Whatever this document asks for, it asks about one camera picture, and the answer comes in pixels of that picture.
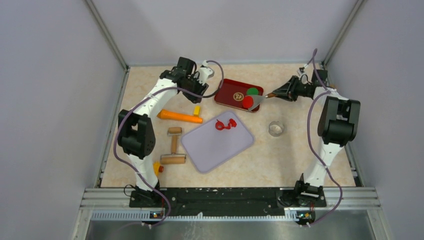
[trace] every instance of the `table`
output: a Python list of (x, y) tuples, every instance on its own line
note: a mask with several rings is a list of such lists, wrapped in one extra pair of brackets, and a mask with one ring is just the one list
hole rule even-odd
[[(282, 86), (303, 64), (234, 64), (223, 65), (225, 78), (258, 85), (265, 93)], [(212, 93), (219, 84), (221, 74), (217, 66), (211, 64), (215, 76), (208, 81), (209, 89), (205, 95)], [(131, 67), (122, 109), (129, 110), (152, 89), (164, 70), (172, 66)], [(309, 78), (312, 77), (312, 66), (306, 69)], [(165, 165), (164, 172), (159, 175), (161, 187), (292, 187), (302, 172), (313, 161), (307, 141), (307, 114), (312, 99), (299, 97), (296, 102), (288, 102), (278, 98), (270, 98), (260, 106), (256, 113), (242, 111), (228, 106), (216, 104), (213, 98), (203, 99), (200, 117), (208, 121), (222, 112), (233, 110), (246, 127), (255, 136), (255, 143), (245, 151), (233, 157), (226, 163), (207, 174), (197, 172), (187, 156), (185, 164)], [(181, 93), (169, 101), (164, 109), (193, 114), (195, 105)], [(317, 125), (322, 106), (316, 104), (311, 118), (312, 144), (318, 147), (319, 137)], [(156, 146), (153, 150), (153, 161), (159, 161), (162, 154), (170, 153), (171, 138), (167, 136), (169, 127), (182, 127), (183, 134), (198, 126), (196, 123), (152, 119)], [(272, 121), (284, 124), (285, 132), (279, 137), (268, 133), (268, 125)], [(118, 154), (128, 159), (118, 147)], [(179, 144), (178, 153), (185, 153)], [(342, 186), (355, 186), (351, 167), (343, 149), (335, 158), (330, 171)], [(123, 187), (135, 184), (134, 171), (119, 162), (113, 155), (112, 148), (107, 159), (103, 174), (102, 187)], [(326, 177), (326, 187), (336, 186)]]

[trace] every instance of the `green lid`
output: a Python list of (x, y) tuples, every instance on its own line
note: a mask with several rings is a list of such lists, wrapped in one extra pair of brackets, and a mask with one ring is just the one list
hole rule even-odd
[(251, 87), (247, 90), (247, 95), (258, 95), (259, 90), (257, 90), (255, 87)]

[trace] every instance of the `gray wall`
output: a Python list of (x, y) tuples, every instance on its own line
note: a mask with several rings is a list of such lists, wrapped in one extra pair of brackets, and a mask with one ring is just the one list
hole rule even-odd
[(423, 10), (368, 1), (329, 65), (339, 91), (361, 101), (352, 146), (396, 239), (423, 239)]
[(123, 70), (82, 0), (0, 2), (0, 239), (69, 239)]
[(94, 0), (130, 65), (324, 59), (354, 0)]

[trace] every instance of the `red ball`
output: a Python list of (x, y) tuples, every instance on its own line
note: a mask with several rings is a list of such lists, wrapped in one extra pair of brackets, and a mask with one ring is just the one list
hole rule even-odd
[(253, 98), (251, 96), (245, 96), (243, 98), (243, 101), (241, 102), (241, 105), (244, 109), (248, 109), (251, 106), (253, 106)]

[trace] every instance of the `lavender cutting board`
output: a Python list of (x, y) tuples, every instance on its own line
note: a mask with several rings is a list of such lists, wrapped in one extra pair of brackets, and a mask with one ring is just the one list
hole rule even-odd
[[(218, 130), (217, 120), (226, 126), (230, 119), (237, 123), (231, 129)], [(206, 174), (243, 152), (255, 142), (255, 137), (233, 111), (226, 111), (181, 137), (181, 144), (197, 170)]]

